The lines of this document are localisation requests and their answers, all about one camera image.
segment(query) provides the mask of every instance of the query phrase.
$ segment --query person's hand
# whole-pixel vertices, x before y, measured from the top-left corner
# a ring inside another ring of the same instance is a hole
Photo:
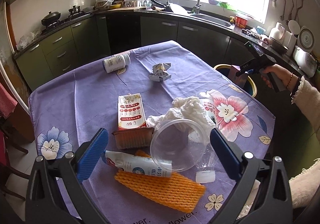
[[[284,84],[284,86],[287,86],[288,83],[290,82],[289,86],[288,86],[288,90],[290,92],[292,92],[294,86],[297,83],[298,77],[293,75],[292,79],[291,79],[291,72],[288,71],[287,69],[281,67],[278,64],[272,65],[272,66],[268,66],[266,69],[263,70],[263,73],[269,73],[269,72],[273,72],[275,73],[275,75],[282,81],[282,83]],[[271,82],[266,79],[264,76],[262,76],[262,79],[266,82],[266,84],[272,88]]]

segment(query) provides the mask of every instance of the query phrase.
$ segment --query red container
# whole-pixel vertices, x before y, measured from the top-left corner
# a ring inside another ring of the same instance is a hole
[[[248,20],[240,17],[238,15],[236,15],[236,25],[240,28],[245,28],[245,26],[247,25]]]

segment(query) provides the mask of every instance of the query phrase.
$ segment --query trash bin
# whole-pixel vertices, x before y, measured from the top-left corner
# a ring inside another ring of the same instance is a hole
[[[228,77],[231,65],[228,64],[217,64],[214,69],[224,76]],[[252,97],[257,95],[257,86],[253,82],[252,78],[248,76],[247,82],[245,83],[243,90],[249,93]]]

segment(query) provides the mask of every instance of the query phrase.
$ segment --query blue flower print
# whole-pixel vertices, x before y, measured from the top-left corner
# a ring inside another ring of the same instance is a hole
[[[65,153],[72,151],[72,144],[69,143],[69,133],[53,126],[47,135],[41,133],[37,137],[38,155],[43,155],[45,159],[62,158]]]

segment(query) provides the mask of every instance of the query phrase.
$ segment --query rice cooker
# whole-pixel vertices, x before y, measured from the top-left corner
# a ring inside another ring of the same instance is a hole
[[[299,68],[304,71],[308,77],[311,78],[314,76],[317,62],[311,54],[303,51],[302,48],[295,46],[293,58],[297,62]]]

